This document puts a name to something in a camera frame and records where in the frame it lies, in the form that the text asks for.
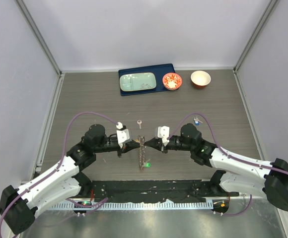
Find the metal floor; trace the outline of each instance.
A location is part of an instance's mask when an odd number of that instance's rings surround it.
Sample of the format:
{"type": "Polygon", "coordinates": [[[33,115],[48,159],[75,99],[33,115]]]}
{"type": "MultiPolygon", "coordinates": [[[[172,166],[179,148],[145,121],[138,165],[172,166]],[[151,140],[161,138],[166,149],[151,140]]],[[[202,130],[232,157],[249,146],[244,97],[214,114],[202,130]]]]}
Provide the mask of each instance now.
{"type": "MultiPolygon", "coordinates": [[[[232,199],[229,213],[244,209],[248,199],[232,199]]],[[[285,238],[275,207],[254,199],[237,217],[222,217],[208,210],[96,211],[72,217],[72,211],[46,211],[21,238],[285,238]]]]}

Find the red bowl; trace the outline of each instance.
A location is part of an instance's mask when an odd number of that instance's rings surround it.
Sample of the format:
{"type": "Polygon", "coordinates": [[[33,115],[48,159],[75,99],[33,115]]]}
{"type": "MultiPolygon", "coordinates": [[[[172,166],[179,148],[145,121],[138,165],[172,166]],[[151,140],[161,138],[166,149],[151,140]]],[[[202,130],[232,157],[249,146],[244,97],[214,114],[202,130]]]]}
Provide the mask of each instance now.
{"type": "Polygon", "coordinates": [[[182,85],[183,80],[177,73],[167,73],[163,77],[164,87],[168,90],[176,90],[182,85]]]}

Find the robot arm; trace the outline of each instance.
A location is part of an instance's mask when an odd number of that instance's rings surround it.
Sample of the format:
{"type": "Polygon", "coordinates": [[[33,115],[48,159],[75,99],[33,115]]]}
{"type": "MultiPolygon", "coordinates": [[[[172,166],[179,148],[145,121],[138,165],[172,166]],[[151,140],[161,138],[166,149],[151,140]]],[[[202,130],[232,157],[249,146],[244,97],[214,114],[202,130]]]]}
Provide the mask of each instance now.
{"type": "Polygon", "coordinates": [[[261,167],[264,165],[288,172],[286,161],[281,159],[276,159],[274,162],[261,161],[224,150],[227,156],[215,144],[203,140],[201,132],[191,123],[182,126],[180,136],[168,137],[169,128],[160,126],[156,129],[155,138],[145,142],[144,145],[163,153],[167,153],[168,150],[190,151],[191,158],[199,165],[220,169],[211,179],[214,184],[212,189],[256,195],[288,211],[288,175],[261,167]],[[236,161],[229,155],[259,166],[236,161]]]}
{"type": "Polygon", "coordinates": [[[115,137],[107,137],[102,125],[92,125],[81,142],[67,152],[61,166],[51,176],[49,174],[61,161],[16,189],[11,185],[5,188],[0,199],[0,214],[15,197],[45,178],[17,200],[4,218],[12,232],[19,234],[29,228],[40,214],[53,205],[69,197],[87,196],[92,182],[82,171],[95,162],[96,153],[117,151],[118,156],[121,157],[123,153],[139,147],[140,144],[132,140],[129,130],[120,122],[115,137]]]}

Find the light green plate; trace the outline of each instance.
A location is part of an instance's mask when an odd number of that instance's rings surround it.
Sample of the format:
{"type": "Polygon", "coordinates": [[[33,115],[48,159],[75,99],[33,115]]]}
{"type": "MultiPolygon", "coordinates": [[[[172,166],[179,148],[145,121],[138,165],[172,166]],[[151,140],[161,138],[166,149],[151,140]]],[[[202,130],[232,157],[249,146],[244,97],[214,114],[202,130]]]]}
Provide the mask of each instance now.
{"type": "Polygon", "coordinates": [[[132,73],[120,77],[120,87],[124,92],[141,91],[156,88],[153,73],[132,73]]]}

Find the rectangular plate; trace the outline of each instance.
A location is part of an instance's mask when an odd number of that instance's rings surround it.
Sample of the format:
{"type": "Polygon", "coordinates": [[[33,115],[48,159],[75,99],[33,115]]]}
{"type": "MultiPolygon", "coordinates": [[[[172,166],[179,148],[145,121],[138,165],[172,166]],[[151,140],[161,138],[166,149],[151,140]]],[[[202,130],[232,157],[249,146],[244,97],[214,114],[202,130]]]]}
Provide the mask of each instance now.
{"type": "Polygon", "coordinates": [[[151,72],[155,75],[155,78],[156,78],[155,88],[148,89],[148,90],[141,90],[141,91],[133,91],[133,92],[124,92],[123,90],[120,89],[121,96],[169,91],[167,88],[164,87],[163,76],[167,73],[175,73],[174,66],[171,63],[139,67],[139,68],[121,69],[119,70],[119,80],[120,80],[120,77],[125,74],[147,73],[147,72],[151,72]]]}
{"type": "Polygon", "coordinates": [[[120,88],[124,92],[141,91],[156,88],[153,73],[131,73],[120,77],[120,88]]]}

